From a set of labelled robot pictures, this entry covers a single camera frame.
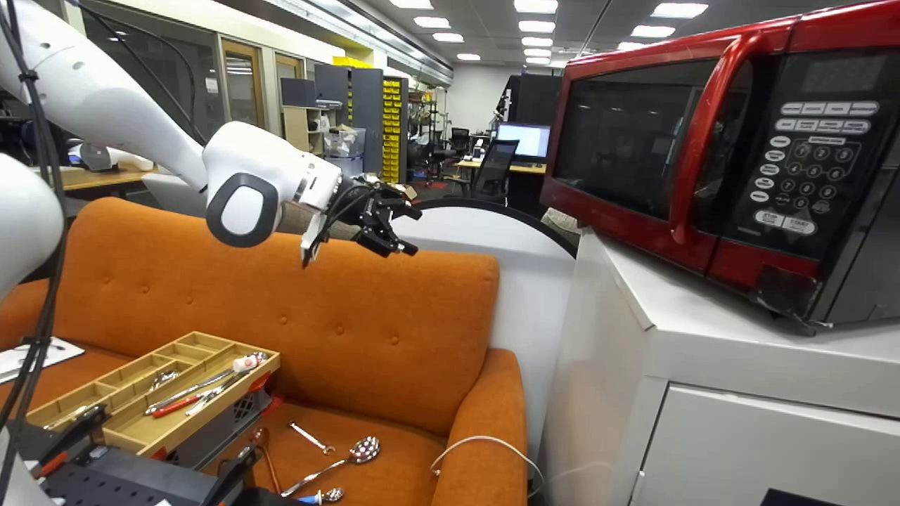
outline orange couch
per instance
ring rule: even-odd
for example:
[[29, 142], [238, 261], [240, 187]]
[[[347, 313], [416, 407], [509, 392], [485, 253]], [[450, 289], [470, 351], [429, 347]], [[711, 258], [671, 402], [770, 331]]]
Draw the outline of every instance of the orange couch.
[[[223, 247], [200, 220], [121, 199], [87, 205], [69, 243], [58, 336], [86, 358], [43, 375], [48, 402], [193, 329], [281, 351], [261, 416], [281, 486], [336, 461], [288, 430], [301, 421], [336, 451], [381, 437], [384, 457], [312, 489], [343, 486], [347, 504], [517, 506], [527, 464], [502, 444], [472, 441], [430, 461], [465, 437], [498, 437], [527, 451], [517, 361], [489, 350], [498, 265], [475, 253], [378, 258], [330, 243], [312, 267], [298, 237], [261, 247]], [[0, 308], [0, 338], [34, 329], [45, 285], [22, 285]], [[275, 489], [264, 464], [257, 483]]]

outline office chair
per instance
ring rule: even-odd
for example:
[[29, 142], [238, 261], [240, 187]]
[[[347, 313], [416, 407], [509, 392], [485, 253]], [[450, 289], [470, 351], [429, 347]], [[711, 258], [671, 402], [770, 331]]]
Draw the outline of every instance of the office chair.
[[517, 142], [492, 142], [482, 161], [482, 170], [470, 187], [468, 199], [479, 205], [506, 208], [509, 164], [516, 159]]

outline computer monitor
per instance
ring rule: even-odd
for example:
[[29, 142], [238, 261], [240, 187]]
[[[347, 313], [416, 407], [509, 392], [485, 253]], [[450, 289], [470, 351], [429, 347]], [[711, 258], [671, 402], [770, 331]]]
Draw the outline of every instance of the computer monitor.
[[550, 123], [502, 123], [496, 139], [517, 142], [517, 150], [516, 150], [517, 159], [545, 161], [545, 150], [551, 143], [551, 128]]

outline microwave control panel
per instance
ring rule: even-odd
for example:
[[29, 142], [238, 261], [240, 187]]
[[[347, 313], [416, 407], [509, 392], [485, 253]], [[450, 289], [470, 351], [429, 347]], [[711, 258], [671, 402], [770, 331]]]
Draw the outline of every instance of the microwave control panel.
[[820, 244], [849, 211], [877, 102], [785, 102], [744, 191], [741, 233]]

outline wall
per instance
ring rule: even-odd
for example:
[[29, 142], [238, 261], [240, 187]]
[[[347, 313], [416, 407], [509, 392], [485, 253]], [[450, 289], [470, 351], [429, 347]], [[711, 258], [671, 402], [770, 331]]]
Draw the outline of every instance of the wall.
[[516, 74], [517, 69], [453, 69], [453, 81], [447, 91], [447, 116], [453, 128], [485, 133], [496, 118], [506, 80]]

